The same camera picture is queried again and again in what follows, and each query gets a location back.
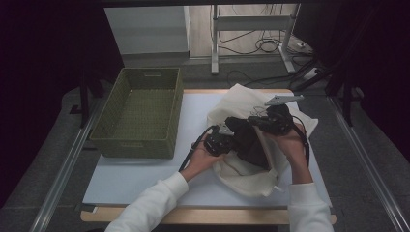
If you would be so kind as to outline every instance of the basket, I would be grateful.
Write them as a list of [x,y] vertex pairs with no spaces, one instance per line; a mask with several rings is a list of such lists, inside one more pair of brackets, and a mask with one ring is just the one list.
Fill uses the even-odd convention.
[[183,92],[179,69],[122,69],[90,139],[109,158],[172,159]]

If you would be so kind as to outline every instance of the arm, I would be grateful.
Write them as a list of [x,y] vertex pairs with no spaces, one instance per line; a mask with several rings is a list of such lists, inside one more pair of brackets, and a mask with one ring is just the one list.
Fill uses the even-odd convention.
[[289,160],[292,169],[292,185],[289,186],[288,206],[290,231],[334,231],[330,209],[319,196],[305,158],[304,145],[299,135],[292,130],[286,136],[274,139]]
[[163,217],[176,207],[177,200],[189,190],[188,181],[222,159],[223,156],[210,156],[203,142],[200,142],[184,170],[144,190],[105,231],[153,230]]

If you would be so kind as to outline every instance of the white table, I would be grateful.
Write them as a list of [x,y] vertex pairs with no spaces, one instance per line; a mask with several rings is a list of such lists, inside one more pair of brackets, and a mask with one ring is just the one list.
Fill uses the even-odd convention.
[[[86,221],[111,221],[139,193],[157,180],[166,179],[176,172],[191,143],[207,128],[206,115],[226,91],[185,91],[173,159],[109,159],[101,156],[83,199],[84,204],[97,207],[94,213],[82,212],[81,218]],[[288,90],[264,92],[270,97],[293,95]],[[290,105],[297,108],[295,102]],[[309,168],[313,180],[322,199],[332,207],[314,153],[311,150],[310,153]],[[291,172],[288,167],[278,185],[283,192],[275,190],[268,197],[246,197],[223,184],[213,170],[207,170],[189,182],[190,191],[181,197],[178,207],[165,217],[163,223],[288,223],[286,206],[289,200],[287,187],[290,184]]]

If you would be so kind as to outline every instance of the metal stand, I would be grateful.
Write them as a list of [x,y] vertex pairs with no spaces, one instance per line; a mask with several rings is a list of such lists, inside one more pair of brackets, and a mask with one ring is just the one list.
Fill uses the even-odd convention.
[[300,4],[296,4],[291,15],[272,16],[218,16],[218,5],[214,5],[213,17],[213,43],[212,43],[212,74],[219,72],[218,42],[219,31],[252,31],[252,30],[285,30],[283,43],[278,50],[289,73],[294,73],[292,61],[286,48],[289,45],[290,36],[295,25]]

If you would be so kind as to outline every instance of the white sleeve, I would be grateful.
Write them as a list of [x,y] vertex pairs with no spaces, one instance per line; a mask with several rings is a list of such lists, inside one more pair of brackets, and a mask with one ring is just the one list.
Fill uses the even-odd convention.
[[188,184],[179,173],[144,190],[105,231],[149,232],[177,205],[188,191]]
[[331,211],[319,196],[315,183],[289,186],[290,231],[334,231]]

